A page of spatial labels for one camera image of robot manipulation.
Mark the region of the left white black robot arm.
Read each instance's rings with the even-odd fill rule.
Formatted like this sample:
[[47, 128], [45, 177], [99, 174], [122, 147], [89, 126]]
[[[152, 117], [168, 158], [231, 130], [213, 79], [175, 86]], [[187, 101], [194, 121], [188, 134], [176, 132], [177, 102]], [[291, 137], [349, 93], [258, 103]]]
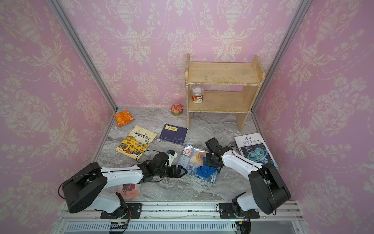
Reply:
[[170, 164], [169, 157], [174, 153], [159, 152], [151, 160], [124, 168], [107, 168], [97, 162], [90, 163], [62, 182], [57, 193], [65, 200], [72, 214], [93, 209], [109, 218], [131, 219], [131, 209], [123, 196], [119, 192], [109, 193], [107, 189], [124, 184], [154, 182], [154, 177], [182, 178], [188, 171], [181, 165]]

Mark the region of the colourful sunflower magazine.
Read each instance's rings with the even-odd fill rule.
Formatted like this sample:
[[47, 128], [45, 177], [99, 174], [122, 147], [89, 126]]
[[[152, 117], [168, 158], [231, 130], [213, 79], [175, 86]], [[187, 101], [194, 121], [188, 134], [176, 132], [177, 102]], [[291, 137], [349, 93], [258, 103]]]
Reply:
[[219, 173], [217, 176], [211, 178], [201, 178], [196, 172], [197, 168], [205, 165], [205, 156], [207, 153], [208, 151], [206, 150], [202, 150], [191, 145], [186, 145], [177, 165], [182, 165], [188, 171], [187, 174], [189, 176], [215, 185], [217, 183]]

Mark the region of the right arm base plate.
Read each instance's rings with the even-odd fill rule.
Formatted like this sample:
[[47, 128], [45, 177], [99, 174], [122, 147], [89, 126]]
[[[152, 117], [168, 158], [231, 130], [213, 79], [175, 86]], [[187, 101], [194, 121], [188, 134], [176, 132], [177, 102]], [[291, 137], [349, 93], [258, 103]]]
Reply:
[[218, 203], [216, 211], [220, 215], [220, 219], [258, 219], [260, 214], [258, 210], [241, 211], [238, 206], [233, 205], [232, 202]]

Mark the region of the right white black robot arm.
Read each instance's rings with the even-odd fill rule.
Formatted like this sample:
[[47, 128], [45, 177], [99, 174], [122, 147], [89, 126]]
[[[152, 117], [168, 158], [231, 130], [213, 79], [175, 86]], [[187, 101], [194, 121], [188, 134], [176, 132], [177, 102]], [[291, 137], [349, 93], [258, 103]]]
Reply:
[[277, 208], [291, 199], [291, 194], [276, 167], [253, 162], [236, 153], [230, 146], [222, 146], [212, 138], [206, 142], [206, 166], [218, 172], [223, 167], [232, 168], [250, 183], [251, 193], [244, 192], [232, 200], [233, 212], [245, 217], [251, 210], [276, 214]]

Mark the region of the blue cloth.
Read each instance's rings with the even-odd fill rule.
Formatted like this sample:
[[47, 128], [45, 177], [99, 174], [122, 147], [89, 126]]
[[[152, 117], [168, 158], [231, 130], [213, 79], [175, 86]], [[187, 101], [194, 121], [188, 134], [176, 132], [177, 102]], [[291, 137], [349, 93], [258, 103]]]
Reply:
[[214, 167], [209, 167], [206, 165], [197, 168], [196, 172], [201, 178], [211, 178], [218, 175], [218, 172]]

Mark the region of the white science magazine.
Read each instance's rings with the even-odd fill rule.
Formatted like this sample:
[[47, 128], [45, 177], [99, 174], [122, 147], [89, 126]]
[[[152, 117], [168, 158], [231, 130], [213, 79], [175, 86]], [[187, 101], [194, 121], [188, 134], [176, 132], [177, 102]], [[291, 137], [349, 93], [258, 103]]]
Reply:
[[234, 139], [246, 159], [261, 164], [271, 163], [279, 168], [260, 133], [235, 136]]

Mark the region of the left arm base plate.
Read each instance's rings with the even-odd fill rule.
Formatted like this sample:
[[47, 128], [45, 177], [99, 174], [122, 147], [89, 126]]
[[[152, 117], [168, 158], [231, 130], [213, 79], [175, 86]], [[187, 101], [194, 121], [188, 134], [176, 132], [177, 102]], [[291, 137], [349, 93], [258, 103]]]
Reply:
[[101, 212], [101, 219], [140, 219], [142, 203], [127, 203], [126, 207], [121, 205], [113, 213]]

